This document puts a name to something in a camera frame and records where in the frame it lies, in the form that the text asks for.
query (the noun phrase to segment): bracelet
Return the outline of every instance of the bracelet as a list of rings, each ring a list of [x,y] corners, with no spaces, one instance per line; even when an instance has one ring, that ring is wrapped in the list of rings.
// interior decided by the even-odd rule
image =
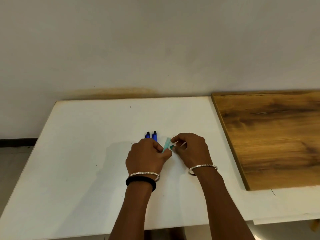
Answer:
[[[195,169],[195,168],[199,168],[199,167],[214,167],[216,170],[218,170],[218,167],[216,165],[213,165],[213,164],[201,164],[201,165],[197,165],[197,166],[194,166],[192,168],[189,168],[188,174],[190,174],[192,176],[195,176],[195,174],[194,173],[190,173],[190,171]]]
[[[157,187],[157,184],[156,182],[152,179],[152,178],[149,178],[149,177],[146,177],[146,176],[136,176],[136,177],[128,177],[127,180],[125,181],[125,184],[127,186],[129,186],[129,184],[131,182],[134,182],[134,181],[144,181],[144,182],[147,182],[147,183],[150,183],[152,185],[152,192],[156,189]]]
[[[135,172],[133,174],[130,174],[128,178],[130,178],[131,176],[134,176],[134,175],[138,175],[138,174],[153,174],[153,175],[156,175],[157,177],[155,178],[155,182],[158,182],[159,179],[160,179],[160,175],[155,173],[155,172]]]

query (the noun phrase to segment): silver bracelet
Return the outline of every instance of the silver bracelet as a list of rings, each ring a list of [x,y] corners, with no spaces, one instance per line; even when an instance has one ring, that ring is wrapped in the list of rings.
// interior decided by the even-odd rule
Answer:
[[[130,174],[128,178],[130,178],[131,176],[134,176],[134,175],[138,175],[138,174],[153,174],[153,175],[156,175],[157,177],[155,178],[155,182],[159,181],[159,179],[160,179],[160,175],[155,173],[155,172],[135,172],[133,174]]]
[[[195,176],[195,174],[194,173],[190,173],[190,171],[195,169],[195,168],[199,168],[199,167],[214,167],[216,170],[218,170],[218,167],[216,165],[213,165],[213,164],[201,164],[201,165],[197,165],[197,166],[194,166],[192,168],[189,168],[188,174],[190,174],[192,176]]]

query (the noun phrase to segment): wood grain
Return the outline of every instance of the wood grain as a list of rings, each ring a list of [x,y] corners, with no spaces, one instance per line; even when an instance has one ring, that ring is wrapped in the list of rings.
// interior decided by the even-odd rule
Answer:
[[[247,190],[320,185],[320,91],[212,100]]]

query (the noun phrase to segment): white tabletop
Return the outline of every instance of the white tabletop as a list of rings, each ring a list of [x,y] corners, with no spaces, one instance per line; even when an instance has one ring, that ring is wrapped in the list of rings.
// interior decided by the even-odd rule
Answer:
[[[246,191],[210,97],[57,102],[0,219],[0,239],[36,240],[110,233],[128,176],[125,159],[146,131],[205,137],[245,220],[320,216],[320,187]],[[174,154],[148,204],[145,228],[208,224],[196,177]]]

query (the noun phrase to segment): person's left hand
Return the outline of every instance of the person's left hand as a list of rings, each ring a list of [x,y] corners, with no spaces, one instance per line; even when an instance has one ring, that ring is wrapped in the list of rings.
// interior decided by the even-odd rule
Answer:
[[[154,139],[141,139],[131,146],[131,151],[125,161],[129,175],[137,172],[153,172],[160,174],[163,164],[172,156],[170,149],[161,153],[163,147]],[[150,178],[155,175],[145,174]]]

